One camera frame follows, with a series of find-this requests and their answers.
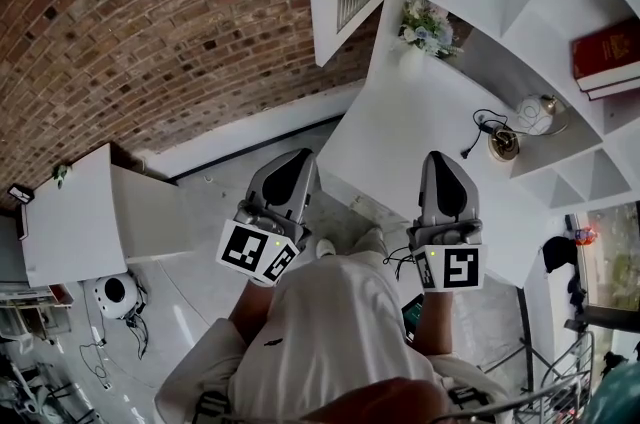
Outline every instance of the white bookshelf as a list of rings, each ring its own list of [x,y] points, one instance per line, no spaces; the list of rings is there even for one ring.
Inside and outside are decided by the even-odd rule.
[[[330,1],[312,0],[315,23],[335,23],[331,6],[325,8]],[[404,0],[382,1],[368,80],[396,63],[390,51],[397,44]],[[452,66],[508,106],[517,96],[544,91],[567,107],[569,127],[552,137],[524,138],[519,156],[501,168],[505,180],[558,214],[640,200],[640,91],[589,101],[573,79],[570,50],[573,39],[639,14],[640,0],[429,1],[478,32]],[[317,46],[330,43],[314,34]],[[394,79],[389,70],[384,73]],[[558,116],[556,125],[563,118]]]

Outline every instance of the white floor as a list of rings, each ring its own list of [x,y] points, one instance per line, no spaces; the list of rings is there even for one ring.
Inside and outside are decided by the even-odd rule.
[[[84,365],[79,346],[93,342],[87,317],[102,334],[100,313],[89,295],[85,308],[83,289],[70,287],[76,303],[69,312],[72,332],[59,336],[58,344],[38,342],[35,353],[23,357],[26,366],[34,361],[49,365],[60,382],[75,382],[83,398],[111,424],[153,422],[152,399],[164,378],[219,317],[228,316],[246,278],[214,261],[224,220],[233,217],[256,169],[277,155],[300,147],[319,152],[335,124],[321,126],[268,147],[205,169],[179,181],[185,201],[195,251],[160,262],[135,267],[149,292],[149,304],[142,317],[150,333],[149,349],[140,361],[137,342],[121,321],[105,320],[107,344],[101,351],[107,378],[100,380]],[[344,250],[365,232],[371,223],[329,196],[317,192],[308,209],[309,228],[317,236],[331,238]],[[387,246],[406,244],[408,223],[384,223]],[[312,260],[307,252],[300,262]],[[403,268],[401,294],[409,301],[415,294],[412,265]],[[455,297],[454,344],[459,355],[481,367],[489,367],[519,347],[522,335],[516,290],[487,277],[480,291]],[[95,348],[83,348],[90,367],[98,365]],[[514,393],[525,379],[524,356],[519,356],[494,372],[497,380]],[[103,388],[108,382],[109,390]],[[76,398],[75,416],[86,409]]]

